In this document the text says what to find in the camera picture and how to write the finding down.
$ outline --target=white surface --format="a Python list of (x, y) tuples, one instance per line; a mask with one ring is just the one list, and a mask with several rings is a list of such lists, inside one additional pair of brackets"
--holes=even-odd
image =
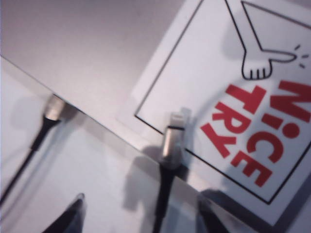
[[(161, 135), (157, 131), (164, 132), (170, 112), (185, 110), (190, 112), (187, 148), (209, 165), (189, 155), (188, 167), (199, 174), (201, 178), (205, 178), (211, 186), (222, 190), (260, 218), (274, 225), (310, 173), (308, 164), (311, 160), (311, 153), (309, 151), (294, 174), (273, 199), (274, 194), (277, 193), (296, 162), (299, 161), (311, 139), (310, 119), (303, 121), (270, 106), (270, 96), (296, 95), (290, 91), (280, 90), (280, 82), (302, 83), (309, 86), (308, 90), (311, 89), (311, 46), (309, 43), (311, 40), (311, 14), (308, 9), (288, 4), (285, 1), (247, 1), (267, 8), (267, 10), (262, 10), (257, 6), (244, 5), (261, 43), (263, 50), (260, 50), (248, 25), (249, 22), (244, 16), (241, 2), (236, 0), (227, 0), (227, 2), (239, 28), (239, 33), (242, 35), (243, 44), (235, 30), (226, 2), (203, 1), (169, 60), (164, 63), (164, 57), (162, 57), (164, 65), (161, 71), (154, 69), (160, 60), (158, 57), (161, 54), (162, 44), (158, 47), (157, 53), (136, 85), (128, 106), (125, 111), (122, 111), (120, 118), (140, 135), (158, 144), (161, 141)], [(293, 17), (298, 21), (301, 20), (301, 23), (293, 23), (276, 13), (271, 14), (268, 10), (286, 17)], [(174, 31), (168, 31), (167, 37), (174, 33)], [(243, 47), (246, 49), (245, 60), (243, 60)], [(280, 56), (280, 51), (295, 53), (297, 59), (286, 63), (271, 63), (270, 58), (266, 57), (265, 50), (274, 50), (274, 54), (268, 53), (271, 56), (275, 54)], [(309, 57), (302, 58), (303, 54), (307, 54)], [(281, 55), (284, 56), (283, 59), (288, 56), (285, 53)], [(267, 66), (271, 65), (271, 69), (273, 68), (273, 72), (270, 70), (272, 73), (270, 78), (260, 81), (243, 79), (242, 73), (249, 74), (249, 70), (245, 71), (245, 69), (252, 67), (253, 73), (255, 73), (259, 68), (260, 70), (263, 67), (266, 68), (265, 63)], [(300, 63), (305, 64), (305, 67), (301, 68)], [(266, 92), (255, 113), (247, 111), (243, 108), (243, 103), (240, 100), (225, 93), (230, 84), (247, 92), (252, 92), (255, 86), (259, 86)], [(237, 133), (224, 125), (223, 118), (213, 120), (212, 115), (221, 112), (215, 108), (218, 102), (246, 117), (250, 121), (250, 125)], [(310, 100), (306, 100), (300, 106), (307, 112), (311, 111)], [(284, 120), (278, 131), (261, 122), (265, 113)], [(299, 136), (294, 139), (285, 137), (282, 132), (284, 125), (289, 122), (294, 122), (300, 128)], [(228, 155), (225, 158), (201, 130), (201, 127), (207, 123), (212, 126), (217, 135), (236, 138), (234, 145), (225, 145), (228, 149)], [(238, 127), (240, 123), (236, 120), (233, 125)], [(279, 160), (272, 161), (268, 158), (274, 151), (271, 143), (268, 142), (258, 142), (256, 150), (248, 152), (246, 144), (249, 138), (257, 132), (273, 134), (281, 141), (283, 151), (280, 153)], [(247, 163), (241, 162), (237, 167), (231, 164), (239, 151), (247, 153), (271, 172), (272, 175), (262, 183), (262, 186), (255, 183), (261, 172), (258, 167), (248, 177), (243, 172)], [(244, 188), (237, 186), (210, 166), (214, 166)]]
[[(50, 91), (3, 59), (1, 66), (3, 190), (37, 133)], [(1, 232), (42, 232), (80, 192), (87, 202), (84, 233), (151, 232), (157, 164), (78, 113), (35, 155), (4, 205)], [(176, 180), (173, 193), (163, 232), (194, 232), (196, 192)]]

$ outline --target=black border line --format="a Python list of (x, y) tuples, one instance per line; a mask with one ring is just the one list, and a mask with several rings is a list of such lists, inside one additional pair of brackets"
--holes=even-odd
[[(189, 25), (191, 24), (193, 18), (195, 17), (196, 13), (198, 12), (198, 10), (199, 10), (201, 4), (203, 3), (203, 1), (204, 1), (204, 0), (201, 0), (200, 3), (198, 4), (198, 6), (196, 7), (196, 9), (195, 9), (195, 11), (193, 12), (193, 14), (192, 14), (190, 20), (189, 20), (188, 23), (186, 24), (186, 26), (185, 26), (185, 28), (183, 29), (183, 31), (182, 31), (180, 37), (178, 38), (177, 42), (175, 43), (175, 45), (174, 45), (172, 51), (170, 52), (169, 56), (168, 56), (167, 59), (165, 60), (163, 66), (162, 66), (161, 69), (160, 69), (160, 71), (157, 73), (155, 80), (153, 81), (152, 85), (150, 86), (150, 88), (148, 89), (146, 95), (144, 96), (142, 102), (140, 103), (140, 105), (138, 106), (137, 110), (136, 110), (135, 113), (134, 113), (134, 117), (136, 117), (138, 120), (140, 120), (140, 121), (143, 122), (144, 124), (148, 125), (150, 128), (154, 129), (156, 132), (158, 132), (158, 133), (161, 134), (161, 135), (163, 135), (163, 133), (162, 133), (160, 130), (158, 130), (156, 127), (152, 126), (152, 125), (149, 124), (147, 121), (145, 121), (145, 120), (143, 120), (142, 118), (140, 118), (140, 117), (138, 116), (138, 113), (139, 113), (139, 111), (141, 110), (143, 104), (145, 103), (145, 101), (146, 101), (148, 95), (150, 94), (151, 90), (153, 89), (155, 83), (156, 83), (157, 80), (159, 79), (159, 77), (160, 77), (162, 71), (164, 70), (164, 68), (165, 68), (166, 64), (168, 63), (169, 59), (171, 58), (172, 54), (173, 54), (174, 51), (176, 50), (176, 48), (177, 48), (179, 42), (181, 41), (182, 37), (184, 36), (186, 30), (188, 29)], [(245, 51), (244, 57), (243, 57), (243, 59), (244, 59), (244, 58), (245, 58), (245, 55), (246, 55), (246, 47), (244, 46), (244, 43), (243, 43), (243, 41), (242, 41), (240, 32), (239, 32), (238, 27), (237, 27), (237, 25), (236, 25), (236, 23), (235, 23), (235, 20), (234, 20), (234, 18), (233, 18), (233, 15), (232, 15), (232, 12), (231, 12), (231, 10), (230, 10), (230, 7), (229, 7), (229, 5), (228, 5), (228, 3), (227, 3), (227, 0), (224, 0), (224, 1), (225, 1), (226, 6), (227, 6), (227, 8), (228, 8), (228, 10), (229, 10), (229, 13), (230, 13), (230, 16), (231, 16), (231, 18), (232, 18), (233, 24), (234, 24), (234, 26), (235, 26), (235, 28), (236, 28), (237, 34), (238, 34), (238, 36), (239, 36), (239, 38), (240, 38), (240, 42), (241, 42), (241, 44), (242, 44), (242, 46), (243, 46), (243, 48), (244, 48), (244, 51)], [(286, 19), (286, 20), (288, 20), (288, 21), (290, 21), (290, 22), (292, 22), (292, 23), (296, 23), (296, 24), (298, 24), (298, 25), (300, 25), (300, 26), (306, 27), (307, 29), (310, 29), (310, 30), (311, 30), (311, 26), (309, 26), (309, 25), (307, 25), (307, 24), (304, 24), (304, 23), (301, 23), (301, 22), (299, 22), (299, 21), (296, 21), (296, 20), (294, 20), (294, 19), (291, 19), (291, 18), (289, 18), (289, 17), (283, 16), (283, 15), (281, 15), (281, 14), (279, 14), (279, 13), (276, 13), (276, 12), (273, 12), (273, 11), (268, 10), (268, 9), (266, 9), (266, 8), (257, 6), (257, 5), (255, 5), (255, 4), (252, 4), (252, 3), (249, 3), (249, 2), (246, 2), (246, 1), (244, 1), (244, 0), (242, 0), (241, 3), (242, 3), (242, 5), (243, 5), (243, 8), (244, 8), (244, 9), (245, 9), (244, 4), (248, 4), (248, 5), (250, 5), (250, 6), (256, 7), (256, 8), (258, 8), (258, 9), (260, 9), (260, 10), (266, 11), (266, 12), (268, 12), (268, 13), (270, 13), (270, 14), (276, 15), (276, 16), (278, 16), (278, 17), (281, 17), (281, 18)], [(258, 37), (257, 37), (257, 35), (256, 35), (255, 31), (254, 31), (254, 29), (252, 29), (252, 30), (253, 30), (253, 32), (254, 32), (254, 34), (255, 34), (255, 37), (256, 37), (256, 39), (257, 39), (257, 41), (258, 41), (259, 47), (261, 48), (259, 39), (258, 39)], [(270, 204), (272, 203), (272, 201), (276, 198), (276, 196), (279, 194), (279, 192), (281, 191), (281, 189), (284, 187), (284, 185), (286, 184), (286, 182), (288, 181), (288, 179), (292, 176), (292, 174), (294, 173), (294, 171), (297, 169), (297, 167), (299, 166), (299, 164), (300, 164), (301, 161), (303, 160), (304, 156), (305, 156), (305, 155), (307, 154), (307, 152), (309, 151), (310, 147), (311, 147), (311, 141), (310, 141), (310, 143), (307, 145), (307, 147), (305, 148), (304, 152), (303, 152), (302, 155), (299, 157), (299, 159), (297, 160), (297, 162), (295, 163), (295, 165), (293, 166), (292, 170), (288, 173), (288, 175), (286, 176), (285, 180), (282, 182), (282, 184), (279, 186), (279, 188), (276, 190), (276, 192), (273, 194), (273, 196), (272, 196), (272, 197), (270, 198), (270, 200), (268, 200), (268, 201), (266, 201), (264, 198), (260, 197), (258, 194), (254, 193), (254, 192), (251, 191), (250, 189), (246, 188), (244, 185), (240, 184), (239, 182), (237, 182), (235, 179), (231, 178), (230, 176), (228, 176), (228, 175), (225, 174), (224, 172), (220, 171), (218, 168), (214, 167), (212, 164), (208, 163), (207, 161), (205, 161), (204, 159), (202, 159), (201, 157), (199, 157), (198, 155), (196, 155), (195, 153), (193, 153), (191, 150), (189, 150), (189, 149), (186, 148), (185, 151), (188, 152), (188, 153), (190, 153), (191, 155), (193, 155), (194, 157), (196, 157), (197, 159), (199, 159), (200, 161), (202, 161), (202, 162), (205, 163), (206, 165), (210, 166), (212, 169), (214, 169), (214, 170), (218, 171), (219, 173), (221, 173), (221, 174), (222, 174), (223, 176), (225, 176), (227, 179), (229, 179), (230, 181), (232, 181), (233, 183), (235, 183), (235, 184), (238, 185), (239, 187), (243, 188), (245, 191), (247, 191), (248, 193), (252, 194), (252, 195), (255, 196), (257, 199), (261, 200), (262, 202), (266, 203), (267, 205), (270, 205)]]

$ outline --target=pointing hand illustration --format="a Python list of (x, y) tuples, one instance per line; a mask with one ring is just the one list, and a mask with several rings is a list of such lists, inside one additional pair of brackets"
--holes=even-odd
[(273, 62), (288, 63), (296, 59), (296, 55), (289, 52), (274, 50), (246, 51), (242, 65), (242, 75), (247, 80), (269, 78), (273, 70)]

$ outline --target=cable connector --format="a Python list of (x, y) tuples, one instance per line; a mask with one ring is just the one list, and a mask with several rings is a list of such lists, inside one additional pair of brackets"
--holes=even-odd
[(51, 128), (53, 128), (55, 125), (59, 123), (59, 118), (65, 109), (66, 103), (57, 97), (56, 95), (52, 95), (50, 99), (48, 100), (48, 103), (46, 105), (46, 108), (43, 113), (43, 119), (42, 119), (42, 126), (41, 129), (36, 136), (34, 142), (30, 146), (29, 154), (24, 159), (23, 163), (20, 165), (19, 169), (15, 173), (14, 177), (10, 181), (9, 185), (6, 187), (1, 199), (0, 199), (0, 207), (2, 207), (3, 203), (7, 199), (8, 195), (12, 191), (13, 187), (15, 186), (16, 182), (19, 180), (20, 176), (26, 169), (27, 165), (32, 160), (34, 154), (36, 151), (39, 150), (42, 142), (44, 141), (46, 135), (50, 131)]
[(186, 119), (182, 113), (172, 113), (169, 126), (165, 130), (160, 163), (173, 170), (181, 165), (184, 151)]
[(45, 107), (44, 117), (49, 120), (59, 120), (65, 106), (66, 102), (56, 95), (52, 95)]

